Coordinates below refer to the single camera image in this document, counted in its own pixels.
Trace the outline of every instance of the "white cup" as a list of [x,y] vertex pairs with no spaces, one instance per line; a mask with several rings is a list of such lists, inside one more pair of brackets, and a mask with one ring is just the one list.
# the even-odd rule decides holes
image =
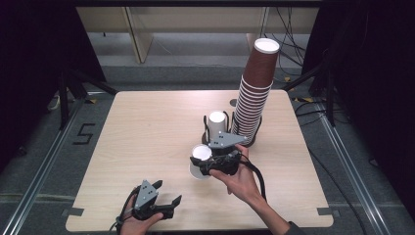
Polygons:
[[209,140],[216,138],[220,132],[226,132],[226,115],[222,111],[213,111],[207,121]]
[[[211,149],[208,147],[208,145],[197,145],[192,150],[192,156],[202,161],[207,160],[211,156]],[[193,165],[192,163],[189,164],[189,172],[193,177],[197,179],[207,179],[210,177],[210,175],[202,175],[200,168]]]

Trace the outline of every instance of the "paper cup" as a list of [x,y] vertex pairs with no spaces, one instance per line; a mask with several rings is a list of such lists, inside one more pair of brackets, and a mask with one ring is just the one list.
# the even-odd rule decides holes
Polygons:
[[208,116],[207,126],[210,142],[219,135],[219,132],[226,132],[226,115],[222,111],[211,112]]
[[267,87],[272,84],[280,45],[269,38],[255,41],[244,70],[244,79],[250,86]]
[[[192,156],[196,159],[200,160],[207,160],[211,156],[211,149],[207,145],[200,144],[193,148]],[[192,174],[193,177],[197,179],[207,179],[210,175],[202,175],[201,170],[198,166],[193,165],[192,163],[189,164],[189,172]]]

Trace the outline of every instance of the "wrist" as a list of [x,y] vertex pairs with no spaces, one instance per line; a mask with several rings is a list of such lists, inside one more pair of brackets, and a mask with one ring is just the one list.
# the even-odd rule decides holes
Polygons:
[[261,195],[255,195],[247,200],[247,204],[255,211],[259,212],[260,210],[269,207],[265,199]]

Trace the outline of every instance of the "stack of paper cups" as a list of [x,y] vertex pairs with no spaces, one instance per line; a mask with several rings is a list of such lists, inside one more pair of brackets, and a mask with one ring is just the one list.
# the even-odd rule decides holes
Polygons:
[[268,38],[254,43],[239,87],[239,98],[234,114],[232,133],[247,136],[242,144],[251,146],[259,129],[275,72],[279,44]]

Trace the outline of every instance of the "human arm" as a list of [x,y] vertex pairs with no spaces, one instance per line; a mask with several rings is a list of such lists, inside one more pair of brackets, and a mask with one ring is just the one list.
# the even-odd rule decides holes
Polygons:
[[[241,145],[235,146],[242,153],[241,161],[247,161],[249,150]],[[246,165],[239,164],[238,171],[234,175],[228,175],[215,169],[211,169],[209,174],[227,186],[228,194],[234,194],[247,203],[258,214],[272,234],[287,234],[292,228],[297,228],[295,225],[290,226],[290,223],[266,203],[254,181],[253,172]]]

